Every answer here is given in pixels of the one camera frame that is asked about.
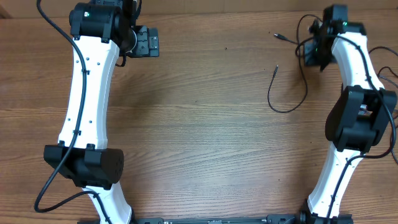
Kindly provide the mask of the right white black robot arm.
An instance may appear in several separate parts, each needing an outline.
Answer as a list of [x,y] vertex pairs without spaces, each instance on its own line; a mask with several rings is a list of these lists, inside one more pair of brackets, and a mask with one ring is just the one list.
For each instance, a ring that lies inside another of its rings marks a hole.
[[326,119],[329,150],[301,222],[352,223],[351,216],[339,214],[341,199],[355,168],[392,121],[397,95],[375,74],[366,30],[362,23],[348,20],[347,6],[325,8],[322,21],[314,21],[309,31],[313,39],[304,45],[305,65],[324,70],[337,63],[343,91]]

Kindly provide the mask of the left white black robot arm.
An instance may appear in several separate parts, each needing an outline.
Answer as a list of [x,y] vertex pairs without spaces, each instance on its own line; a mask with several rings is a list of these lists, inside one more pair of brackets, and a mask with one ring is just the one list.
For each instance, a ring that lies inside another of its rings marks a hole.
[[67,114],[44,160],[54,174],[70,179],[88,195],[100,223],[135,223],[120,179],[124,154],[108,147],[106,117],[114,69],[128,58],[159,56],[155,28],[137,25],[140,1],[80,2],[70,12],[73,75]]

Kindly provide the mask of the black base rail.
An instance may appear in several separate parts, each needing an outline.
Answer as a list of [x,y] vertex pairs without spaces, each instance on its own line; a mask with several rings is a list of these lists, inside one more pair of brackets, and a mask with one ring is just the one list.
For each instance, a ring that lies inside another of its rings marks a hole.
[[352,215],[334,217],[328,221],[325,218],[309,214],[309,209],[303,207],[299,214],[270,214],[266,217],[241,218],[133,218],[130,224],[353,224]]

